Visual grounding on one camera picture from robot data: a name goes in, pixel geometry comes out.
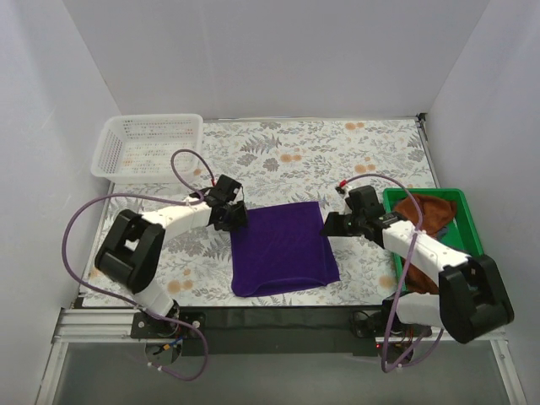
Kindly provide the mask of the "purple towel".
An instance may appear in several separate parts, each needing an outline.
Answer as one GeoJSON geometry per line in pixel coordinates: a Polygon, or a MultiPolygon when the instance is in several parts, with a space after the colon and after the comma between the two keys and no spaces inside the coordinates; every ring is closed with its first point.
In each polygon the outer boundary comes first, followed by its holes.
{"type": "Polygon", "coordinates": [[[252,298],[338,282],[338,265],[322,228],[318,202],[250,210],[248,225],[230,235],[233,293],[252,298]]]}

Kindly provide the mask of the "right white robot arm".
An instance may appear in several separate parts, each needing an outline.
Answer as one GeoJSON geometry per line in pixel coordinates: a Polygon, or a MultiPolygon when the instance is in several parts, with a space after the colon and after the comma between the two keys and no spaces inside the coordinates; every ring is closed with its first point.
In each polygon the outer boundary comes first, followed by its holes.
{"type": "Polygon", "coordinates": [[[322,234],[364,237],[418,268],[438,288],[437,294],[398,289],[385,299],[381,319],[392,326],[419,325],[446,330],[469,343],[512,323],[515,312],[496,262],[470,256],[418,230],[398,212],[386,212],[372,186],[336,188],[343,212],[330,212],[322,234]]]}

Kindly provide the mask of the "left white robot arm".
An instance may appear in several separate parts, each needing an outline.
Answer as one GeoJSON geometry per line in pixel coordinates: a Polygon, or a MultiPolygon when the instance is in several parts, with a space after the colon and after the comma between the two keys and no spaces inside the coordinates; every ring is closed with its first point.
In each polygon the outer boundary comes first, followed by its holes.
{"type": "Polygon", "coordinates": [[[172,318],[178,304],[159,286],[155,275],[166,241],[198,228],[235,231],[248,224],[246,205],[238,195],[243,186],[221,175],[215,185],[164,208],[135,213],[123,210],[98,250],[94,266],[120,284],[134,305],[172,318]]]}

